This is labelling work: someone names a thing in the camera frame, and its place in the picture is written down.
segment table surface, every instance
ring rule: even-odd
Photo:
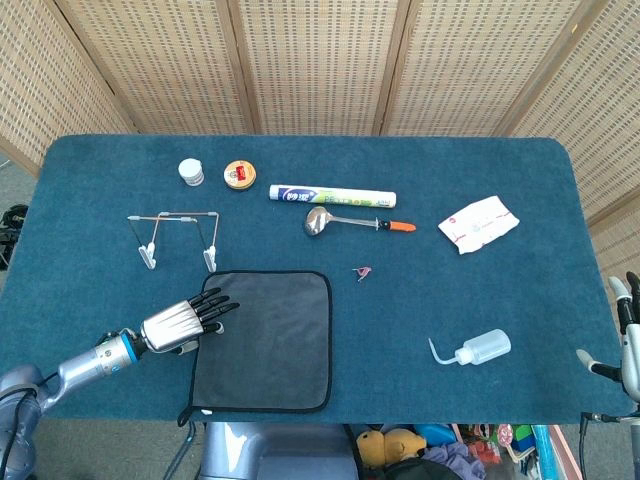
[[[203,162],[203,185],[189,187],[178,176],[186,157]],[[222,176],[239,158],[258,174],[244,192],[226,187]],[[310,238],[302,228],[310,205],[269,200],[272,183],[395,191],[391,210],[328,209],[410,221],[418,230],[331,224]],[[437,225],[491,195],[520,225],[458,255]],[[332,284],[326,408],[207,419],[572,423],[582,410],[630,408],[618,386],[587,374],[575,355],[585,348],[617,363],[619,344],[569,158],[550,139],[63,137],[47,154],[0,297],[0,371],[32,362],[47,374],[103,332],[137,329],[199,291],[207,271],[187,226],[163,224],[154,271],[139,257],[126,217],[164,210],[220,213],[220,271],[315,270]],[[151,225],[144,228],[146,240]],[[352,268],[364,265],[373,272],[357,283]],[[507,332],[512,351],[480,366],[438,365],[427,346],[432,337],[448,357],[494,328]],[[52,415],[175,419],[188,402],[194,358],[147,354]]]

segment white container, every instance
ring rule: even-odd
[[[197,187],[204,182],[202,162],[195,158],[185,158],[181,161],[180,165],[178,165],[178,173],[189,186]]]
[[[429,346],[431,347],[433,358],[441,365],[449,365],[454,362],[458,362],[460,365],[466,365],[467,363],[480,365],[511,351],[509,337],[498,328],[467,340],[462,344],[462,348],[456,350],[455,357],[449,360],[441,360],[438,357],[431,339],[429,339]]]

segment spoon handle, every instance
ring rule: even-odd
[[[342,218],[331,216],[332,222],[351,223],[353,225],[364,225],[365,227],[378,228],[378,222],[376,220],[356,220],[355,218]]]
[[[415,232],[416,226],[413,223],[389,222],[387,220],[379,221],[380,228],[383,230],[395,230],[397,232]]]

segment teddy bear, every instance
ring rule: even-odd
[[[416,457],[418,450],[427,447],[423,437],[404,428],[396,428],[386,434],[376,430],[364,432],[358,436],[356,444],[362,463],[369,468],[384,467]]]

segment purple cloth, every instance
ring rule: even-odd
[[[467,446],[460,442],[430,448],[422,458],[446,465],[462,480],[484,480],[487,476],[482,462],[469,455]]]

